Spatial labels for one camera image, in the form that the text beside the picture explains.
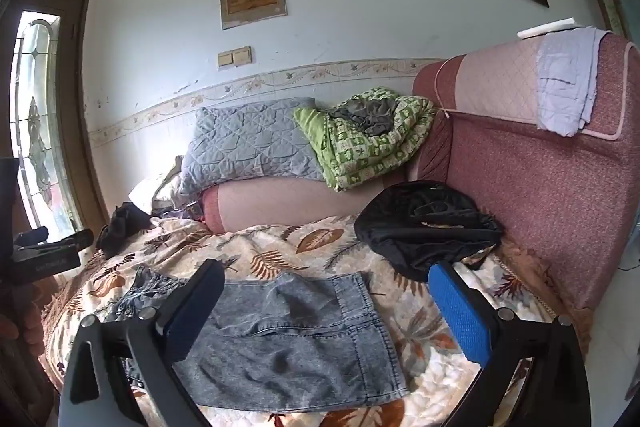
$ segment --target pink sofa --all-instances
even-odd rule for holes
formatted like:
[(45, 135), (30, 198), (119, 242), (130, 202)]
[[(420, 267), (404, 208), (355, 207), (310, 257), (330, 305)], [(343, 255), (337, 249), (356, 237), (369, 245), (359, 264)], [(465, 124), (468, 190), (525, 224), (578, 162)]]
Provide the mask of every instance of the pink sofa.
[[(604, 37), (588, 125), (604, 138), (562, 138), (538, 131), (531, 121), (536, 45), (534, 39), (512, 42), (420, 71), (414, 94), (448, 109), (449, 118), (438, 113), (427, 142), (405, 168), (342, 193), (291, 178), (228, 182), (204, 194), (209, 228), (224, 233), (356, 214), (385, 186), (439, 180), (473, 197), (518, 244), (548, 261), (571, 308), (593, 310), (639, 203), (640, 55), (624, 39)], [(498, 77), (502, 85), (496, 85)]]

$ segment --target hand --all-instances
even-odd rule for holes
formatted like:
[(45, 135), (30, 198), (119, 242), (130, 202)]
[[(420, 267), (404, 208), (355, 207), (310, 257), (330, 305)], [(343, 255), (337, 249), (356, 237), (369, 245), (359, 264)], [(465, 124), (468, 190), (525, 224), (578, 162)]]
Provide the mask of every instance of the hand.
[[(44, 330), (40, 321), (40, 310), (32, 302), (25, 309), (22, 319), (24, 324), (24, 341), (29, 346), (29, 351), (34, 357), (44, 353)], [(16, 325), (4, 315), (0, 315), (0, 339), (15, 340), (20, 336)]]

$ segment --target leaf-patterned bedspread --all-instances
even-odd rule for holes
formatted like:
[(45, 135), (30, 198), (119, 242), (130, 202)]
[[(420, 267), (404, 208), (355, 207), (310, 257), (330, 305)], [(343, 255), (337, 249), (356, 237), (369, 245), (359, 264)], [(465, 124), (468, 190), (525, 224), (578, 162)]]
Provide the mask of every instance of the leaf-patterned bedspread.
[[(412, 393), (382, 407), (331, 413), (269, 415), (201, 407), (213, 426), (418, 427), (439, 425), (462, 398), (479, 366), (469, 362), (449, 331), (428, 288), (396, 273), (388, 262), (357, 240), (354, 217), (328, 217), (302, 227), (262, 225), (236, 233), (212, 235), (197, 221), (154, 220), (156, 227), (135, 236), (126, 250), (104, 261), (94, 257), (83, 272), (55, 298), (45, 317), (43, 365), (60, 389), (74, 335), (82, 317), (104, 318), (113, 301), (131, 286), (141, 264), (175, 277), (190, 277), (207, 258), (222, 261), (226, 277), (271, 279), (281, 270), (309, 277), (368, 273), (369, 291), (394, 339)], [(495, 307), (512, 308), (523, 319), (549, 321), (552, 316), (497, 258), (482, 268), (456, 269)], [(526, 368), (518, 372), (519, 378)], [(512, 382), (504, 410), (519, 390)], [(144, 389), (134, 395), (152, 426), (164, 425)]]

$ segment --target blue gripper pad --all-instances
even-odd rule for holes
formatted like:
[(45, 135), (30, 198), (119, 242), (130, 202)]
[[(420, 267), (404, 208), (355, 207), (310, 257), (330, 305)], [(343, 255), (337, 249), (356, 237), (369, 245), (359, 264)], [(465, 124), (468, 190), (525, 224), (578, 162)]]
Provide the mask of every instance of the blue gripper pad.
[(224, 287), (222, 263), (207, 259), (185, 286), (169, 295), (166, 303), (171, 304), (168, 301), (173, 298), (180, 305), (173, 311), (165, 333), (164, 359), (168, 363), (185, 359)]
[(429, 293), (447, 321), (466, 359), (484, 367), (492, 352), (491, 331), (443, 263), (429, 269)]

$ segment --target light switch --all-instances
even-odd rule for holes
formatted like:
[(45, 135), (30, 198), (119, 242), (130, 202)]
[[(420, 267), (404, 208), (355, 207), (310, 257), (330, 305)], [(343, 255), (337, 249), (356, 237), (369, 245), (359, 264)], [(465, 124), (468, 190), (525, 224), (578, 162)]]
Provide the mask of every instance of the light switch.
[(233, 50), (233, 63), (235, 66), (244, 66), (245, 64), (251, 64), (251, 46), (245, 46), (238, 50)]
[(218, 67), (230, 66), (234, 63), (234, 56), (232, 52), (224, 52), (218, 54)]

